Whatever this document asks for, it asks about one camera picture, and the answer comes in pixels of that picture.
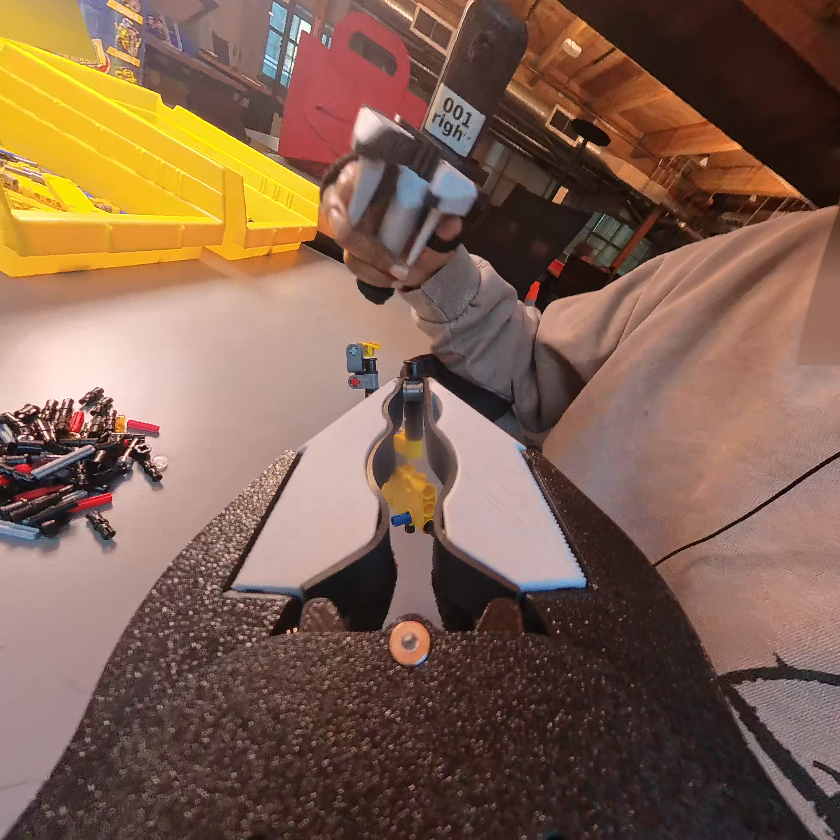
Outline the yellow beam assembly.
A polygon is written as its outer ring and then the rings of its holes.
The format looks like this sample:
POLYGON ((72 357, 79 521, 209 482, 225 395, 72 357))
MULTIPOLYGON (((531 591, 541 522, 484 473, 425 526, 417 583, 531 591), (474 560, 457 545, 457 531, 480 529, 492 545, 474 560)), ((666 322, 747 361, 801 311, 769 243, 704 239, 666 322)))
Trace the yellow beam assembly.
POLYGON ((392 527, 406 533, 433 533, 438 500, 437 487, 424 470, 426 368, 425 358, 416 357, 404 363, 400 391, 402 422, 393 436, 395 467, 381 489, 392 512, 392 527))

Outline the red bag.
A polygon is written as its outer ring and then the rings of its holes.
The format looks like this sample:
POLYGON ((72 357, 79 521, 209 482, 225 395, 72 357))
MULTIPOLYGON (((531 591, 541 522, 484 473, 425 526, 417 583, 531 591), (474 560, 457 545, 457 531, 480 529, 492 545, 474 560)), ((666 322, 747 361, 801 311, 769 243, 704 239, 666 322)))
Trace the red bag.
POLYGON ((362 12, 336 25, 330 46, 300 37, 280 121, 278 155, 328 165, 350 151, 363 107, 419 129, 427 103, 410 91, 412 61, 400 37, 362 12))

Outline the person's right hand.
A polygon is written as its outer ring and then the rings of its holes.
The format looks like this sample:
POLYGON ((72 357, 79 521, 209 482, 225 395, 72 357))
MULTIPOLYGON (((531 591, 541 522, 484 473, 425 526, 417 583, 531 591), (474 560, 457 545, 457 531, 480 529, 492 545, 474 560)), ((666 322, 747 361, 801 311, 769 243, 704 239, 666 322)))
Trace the person's right hand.
POLYGON ((333 240, 343 250, 343 262, 358 279, 372 287, 392 288, 396 291, 419 289, 443 268, 456 260, 463 250, 440 253, 425 248, 416 262, 408 266, 394 257, 378 240, 376 211, 369 207, 360 222, 350 222, 350 200, 358 179, 359 163, 345 164, 337 178, 322 191, 321 215, 327 221, 333 240))

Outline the yellow storage bin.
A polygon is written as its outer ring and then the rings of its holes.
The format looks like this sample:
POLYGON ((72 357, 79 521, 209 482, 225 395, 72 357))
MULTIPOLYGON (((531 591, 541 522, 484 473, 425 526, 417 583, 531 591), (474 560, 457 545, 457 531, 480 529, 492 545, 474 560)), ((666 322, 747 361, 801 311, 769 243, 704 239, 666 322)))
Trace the yellow storage bin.
POLYGON ((236 261, 295 251, 314 239, 313 183, 182 107, 162 104, 155 118, 162 131, 222 167, 225 231, 210 252, 236 261))
POLYGON ((2 273, 31 277, 194 259, 221 245, 223 170, 82 79, 2 39, 2 147, 123 214, 16 212, 2 188, 2 273))

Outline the small grey connector assembly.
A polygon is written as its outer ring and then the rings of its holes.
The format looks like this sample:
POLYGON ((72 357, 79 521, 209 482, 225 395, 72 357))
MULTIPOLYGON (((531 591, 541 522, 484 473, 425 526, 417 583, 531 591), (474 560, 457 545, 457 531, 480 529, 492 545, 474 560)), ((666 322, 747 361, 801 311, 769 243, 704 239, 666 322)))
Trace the small grey connector assembly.
POLYGON ((362 390, 364 396, 371 396, 380 387, 376 355, 365 357, 362 342, 350 343, 346 348, 346 370, 349 386, 362 390))

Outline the robot kit box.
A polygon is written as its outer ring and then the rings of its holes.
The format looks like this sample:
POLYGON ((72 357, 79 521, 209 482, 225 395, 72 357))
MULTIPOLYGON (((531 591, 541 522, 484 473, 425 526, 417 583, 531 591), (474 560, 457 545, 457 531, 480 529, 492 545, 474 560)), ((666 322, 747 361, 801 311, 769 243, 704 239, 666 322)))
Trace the robot kit box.
POLYGON ((94 60, 78 61, 111 77, 142 85, 146 42, 183 50, 179 25, 143 1, 78 1, 94 60))

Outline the person's right forearm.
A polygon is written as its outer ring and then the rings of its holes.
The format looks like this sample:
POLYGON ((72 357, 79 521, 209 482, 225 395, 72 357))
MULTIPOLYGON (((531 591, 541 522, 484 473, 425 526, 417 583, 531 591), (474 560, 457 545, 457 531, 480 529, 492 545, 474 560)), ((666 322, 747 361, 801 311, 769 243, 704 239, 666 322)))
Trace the person's right forearm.
POLYGON ((511 407, 528 431, 558 423, 603 373, 630 386, 745 395, 796 350, 838 207, 791 213, 648 260, 543 312, 459 248, 402 296, 432 354, 511 407))

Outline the black office chair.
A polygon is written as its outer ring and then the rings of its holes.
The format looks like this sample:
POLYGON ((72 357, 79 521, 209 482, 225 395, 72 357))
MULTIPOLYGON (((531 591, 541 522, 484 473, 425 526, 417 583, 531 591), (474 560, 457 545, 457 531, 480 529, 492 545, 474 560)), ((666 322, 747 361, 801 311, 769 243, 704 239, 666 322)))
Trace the black office chair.
POLYGON ((588 224, 592 212, 556 204, 515 185, 501 205, 486 210, 470 224, 467 251, 488 262, 525 301, 572 240, 588 224))

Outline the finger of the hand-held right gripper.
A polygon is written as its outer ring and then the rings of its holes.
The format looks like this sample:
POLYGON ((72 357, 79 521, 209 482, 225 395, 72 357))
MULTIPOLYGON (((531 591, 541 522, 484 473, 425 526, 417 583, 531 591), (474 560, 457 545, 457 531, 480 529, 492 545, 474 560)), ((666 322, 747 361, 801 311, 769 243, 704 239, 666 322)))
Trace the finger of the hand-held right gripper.
POLYGON ((464 217, 477 198, 476 184, 450 163, 438 163, 425 188, 416 231, 405 253, 406 266, 414 266, 443 216, 464 217))
POLYGON ((355 187, 348 207, 349 221, 353 228, 361 221, 382 181, 385 167, 392 157, 395 136, 394 124, 385 115, 369 107, 360 109, 351 137, 351 151, 358 164, 355 187))

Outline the pile of small building pieces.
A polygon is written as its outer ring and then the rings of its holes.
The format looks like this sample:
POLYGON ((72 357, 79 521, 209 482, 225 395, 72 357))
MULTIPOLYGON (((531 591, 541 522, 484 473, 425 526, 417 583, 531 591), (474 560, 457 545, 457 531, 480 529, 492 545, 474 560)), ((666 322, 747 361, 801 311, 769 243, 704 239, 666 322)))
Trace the pile of small building pieces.
POLYGON ((56 540, 76 521, 100 543, 117 535, 106 512, 113 492, 137 469, 152 487, 160 426, 122 414, 96 386, 79 399, 27 403, 1 414, 1 537, 56 540))

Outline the heap of yellow building pieces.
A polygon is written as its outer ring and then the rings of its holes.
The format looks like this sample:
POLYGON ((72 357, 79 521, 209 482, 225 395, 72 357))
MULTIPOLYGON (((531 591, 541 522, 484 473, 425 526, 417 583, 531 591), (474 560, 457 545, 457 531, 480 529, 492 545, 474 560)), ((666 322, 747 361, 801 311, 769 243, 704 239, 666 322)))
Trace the heap of yellow building pieces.
POLYGON ((4 147, 1 148, 1 181, 3 194, 16 212, 124 213, 108 198, 89 194, 75 182, 4 147))

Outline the metal air duct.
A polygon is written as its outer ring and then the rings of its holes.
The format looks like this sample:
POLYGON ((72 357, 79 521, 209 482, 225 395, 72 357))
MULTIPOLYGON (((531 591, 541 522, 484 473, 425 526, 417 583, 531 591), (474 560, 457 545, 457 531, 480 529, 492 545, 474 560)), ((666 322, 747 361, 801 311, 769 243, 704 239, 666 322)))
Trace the metal air duct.
POLYGON ((664 186, 637 164, 614 152, 610 143, 599 146, 592 140, 584 141, 572 125, 575 116, 571 112, 557 103, 541 100, 523 83, 516 80, 509 83, 504 102, 514 117, 523 120, 538 135, 551 140, 553 151, 576 163, 587 163, 598 171, 610 172, 649 198, 660 200, 668 196, 664 186))

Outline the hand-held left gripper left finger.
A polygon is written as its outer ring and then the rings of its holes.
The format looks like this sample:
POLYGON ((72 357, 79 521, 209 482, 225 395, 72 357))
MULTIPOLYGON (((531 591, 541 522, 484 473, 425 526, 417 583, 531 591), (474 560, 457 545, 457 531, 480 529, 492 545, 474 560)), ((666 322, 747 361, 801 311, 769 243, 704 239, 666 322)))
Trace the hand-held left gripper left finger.
POLYGON ((231 580, 231 594, 331 601, 345 621, 383 621, 396 588, 374 447, 392 428, 388 381, 307 441, 231 580))

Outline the person's beige sweatshirt torso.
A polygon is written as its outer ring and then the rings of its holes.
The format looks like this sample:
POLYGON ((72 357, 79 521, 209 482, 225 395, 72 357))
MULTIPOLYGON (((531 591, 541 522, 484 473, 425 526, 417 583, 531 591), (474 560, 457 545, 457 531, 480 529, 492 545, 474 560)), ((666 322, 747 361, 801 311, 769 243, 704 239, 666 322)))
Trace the person's beige sweatshirt torso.
POLYGON ((546 456, 668 583, 772 782, 838 838, 838 368, 745 395, 586 385, 546 456))

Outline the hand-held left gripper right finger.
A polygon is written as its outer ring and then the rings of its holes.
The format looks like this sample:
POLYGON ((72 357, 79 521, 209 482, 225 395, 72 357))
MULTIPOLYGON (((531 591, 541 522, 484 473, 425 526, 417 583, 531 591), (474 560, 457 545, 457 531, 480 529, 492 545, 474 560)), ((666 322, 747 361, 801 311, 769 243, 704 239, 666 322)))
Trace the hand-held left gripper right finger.
POLYGON ((477 621, 497 598, 585 589, 525 447, 436 381, 425 382, 425 448, 442 484, 432 584, 443 620, 477 621))

